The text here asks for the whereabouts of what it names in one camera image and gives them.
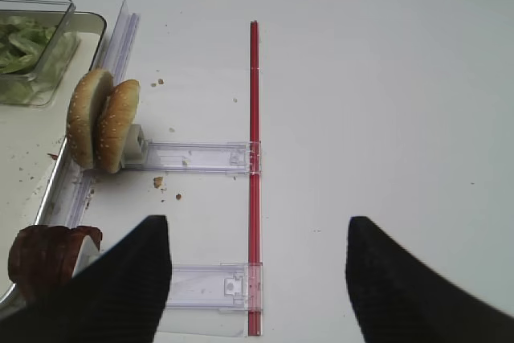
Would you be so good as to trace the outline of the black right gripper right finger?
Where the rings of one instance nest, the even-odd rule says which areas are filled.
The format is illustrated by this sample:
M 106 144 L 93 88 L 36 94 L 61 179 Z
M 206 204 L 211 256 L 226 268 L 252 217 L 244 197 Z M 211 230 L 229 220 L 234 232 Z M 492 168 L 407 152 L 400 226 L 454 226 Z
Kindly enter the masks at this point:
M 511 342 L 513 318 L 430 269 L 364 216 L 349 221 L 345 279 L 367 342 Z

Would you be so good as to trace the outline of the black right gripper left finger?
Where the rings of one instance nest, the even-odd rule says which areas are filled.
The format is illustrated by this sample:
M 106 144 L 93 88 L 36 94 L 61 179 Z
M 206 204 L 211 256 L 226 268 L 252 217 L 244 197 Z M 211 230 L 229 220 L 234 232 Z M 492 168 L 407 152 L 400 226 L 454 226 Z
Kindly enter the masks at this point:
M 151 342 L 169 295 L 168 222 L 150 215 L 67 284 L 1 322 L 3 342 Z

